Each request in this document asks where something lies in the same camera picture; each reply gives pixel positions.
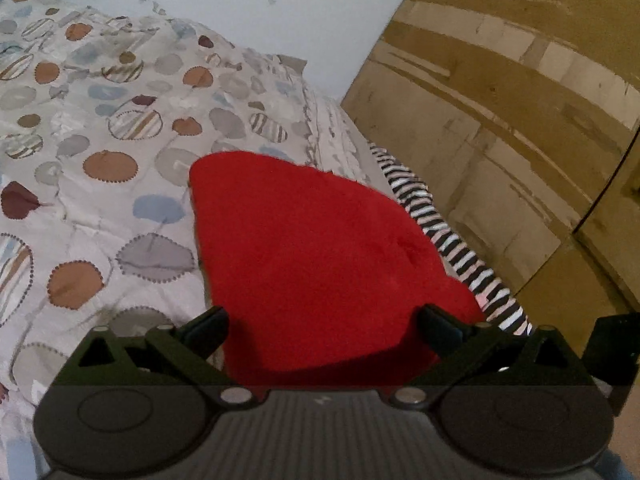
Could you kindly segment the zebra striped pink sheet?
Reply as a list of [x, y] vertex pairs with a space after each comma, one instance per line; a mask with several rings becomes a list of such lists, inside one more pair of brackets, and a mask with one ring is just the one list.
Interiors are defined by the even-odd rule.
[[496, 271], [440, 214], [427, 184], [385, 148], [369, 144], [400, 206], [435, 245], [446, 270], [472, 292], [486, 320], [506, 333], [528, 336], [534, 326]]

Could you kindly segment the patterned circle print quilt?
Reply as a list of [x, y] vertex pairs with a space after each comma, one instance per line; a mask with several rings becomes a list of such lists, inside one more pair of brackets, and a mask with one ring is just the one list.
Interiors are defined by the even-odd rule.
[[32, 416], [97, 325], [141, 335], [209, 304], [189, 171], [248, 151], [390, 186], [302, 62], [155, 12], [1, 1], [1, 474], [46, 464]]

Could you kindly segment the wooden wardrobe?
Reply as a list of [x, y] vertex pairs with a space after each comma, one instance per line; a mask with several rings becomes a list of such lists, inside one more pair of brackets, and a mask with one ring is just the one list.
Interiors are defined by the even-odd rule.
[[639, 0], [401, 0], [348, 90], [529, 321], [629, 310], [580, 244], [639, 135]]

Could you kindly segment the red garment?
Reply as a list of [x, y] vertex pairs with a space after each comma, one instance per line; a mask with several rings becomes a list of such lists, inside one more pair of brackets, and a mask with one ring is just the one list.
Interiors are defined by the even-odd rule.
[[271, 389], [390, 391], [436, 354], [414, 315], [484, 320], [398, 203], [360, 183], [249, 152], [190, 169], [198, 254], [229, 317], [224, 371]]

